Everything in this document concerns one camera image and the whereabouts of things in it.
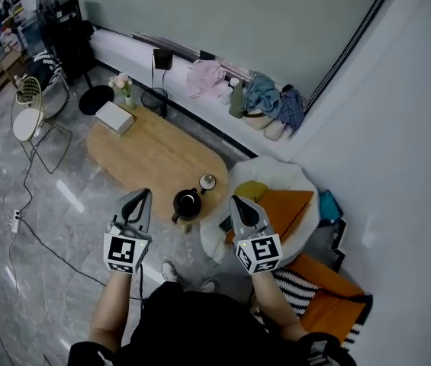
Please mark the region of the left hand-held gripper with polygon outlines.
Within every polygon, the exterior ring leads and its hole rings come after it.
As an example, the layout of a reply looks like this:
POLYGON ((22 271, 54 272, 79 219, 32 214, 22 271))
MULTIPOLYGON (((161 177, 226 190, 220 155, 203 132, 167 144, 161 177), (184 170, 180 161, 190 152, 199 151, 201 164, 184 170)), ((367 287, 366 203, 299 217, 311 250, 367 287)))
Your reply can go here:
POLYGON ((134 275, 140 268, 152 242, 147 232, 152 198, 150 189, 141 188, 115 204, 114 220, 103 238, 103 259, 109 270, 134 275))

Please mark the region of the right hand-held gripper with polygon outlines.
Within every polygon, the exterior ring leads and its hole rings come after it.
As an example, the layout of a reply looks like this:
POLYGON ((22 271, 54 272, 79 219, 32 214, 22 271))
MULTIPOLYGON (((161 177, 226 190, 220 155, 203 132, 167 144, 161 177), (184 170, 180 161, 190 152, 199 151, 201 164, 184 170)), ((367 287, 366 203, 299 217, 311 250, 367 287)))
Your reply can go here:
POLYGON ((235 255, 247 273, 276 269, 282 260, 281 241, 264 209, 239 195, 230 198, 229 207, 235 255))

